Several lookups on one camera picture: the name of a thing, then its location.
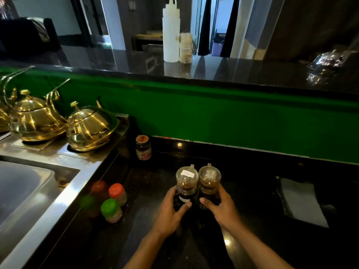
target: person's left hand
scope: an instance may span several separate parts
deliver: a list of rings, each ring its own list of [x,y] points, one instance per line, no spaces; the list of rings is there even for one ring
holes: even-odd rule
[[[156,221],[152,230],[159,232],[163,238],[171,235],[180,225],[180,221],[186,211],[192,206],[191,202],[182,205],[178,212],[173,208],[173,196],[176,193],[176,186],[168,190],[164,200],[161,203]]]

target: green wall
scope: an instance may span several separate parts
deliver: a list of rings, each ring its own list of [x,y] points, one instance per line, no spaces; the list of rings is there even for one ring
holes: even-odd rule
[[[357,102],[37,70],[9,90],[43,96],[68,77],[60,88],[63,113],[72,101],[95,105],[100,95],[105,108],[136,117],[148,135],[359,163]]]

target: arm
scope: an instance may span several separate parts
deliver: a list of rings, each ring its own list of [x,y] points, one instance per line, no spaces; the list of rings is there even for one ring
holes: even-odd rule
[[[164,240],[180,225],[182,216],[191,207],[192,203],[185,203],[178,212],[175,212],[173,208],[175,192],[176,186],[167,192],[152,229],[142,239],[140,246],[124,269],[149,269]]]
[[[265,245],[241,222],[231,196],[219,185],[221,204],[201,198],[200,202],[212,211],[220,226],[224,227],[246,250],[258,269],[293,269],[285,260]]]

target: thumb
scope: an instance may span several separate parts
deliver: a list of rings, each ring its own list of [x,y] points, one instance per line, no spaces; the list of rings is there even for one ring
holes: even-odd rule
[[[174,214],[174,218],[176,219],[176,221],[179,222],[182,219],[183,215],[186,213],[187,210],[190,209],[191,206],[192,206],[191,202],[187,202],[183,204],[182,207],[179,209],[179,211]]]
[[[216,210],[216,208],[217,208],[217,206],[215,204],[213,204],[210,200],[208,200],[204,197],[200,198],[200,202],[202,203],[203,206],[208,208],[214,214],[214,210]]]

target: hand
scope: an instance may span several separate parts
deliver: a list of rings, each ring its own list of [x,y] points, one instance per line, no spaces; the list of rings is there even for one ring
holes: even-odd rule
[[[200,198],[200,202],[213,213],[220,226],[231,232],[234,227],[242,225],[242,222],[231,196],[221,184],[219,184],[218,192],[221,197],[221,203],[218,206],[203,197]]]
[[[191,202],[187,202],[182,205],[178,212],[175,212],[173,208],[173,196],[175,193],[176,186],[167,192],[152,228],[152,231],[159,232],[163,238],[167,238],[177,229],[183,215],[192,206]]]

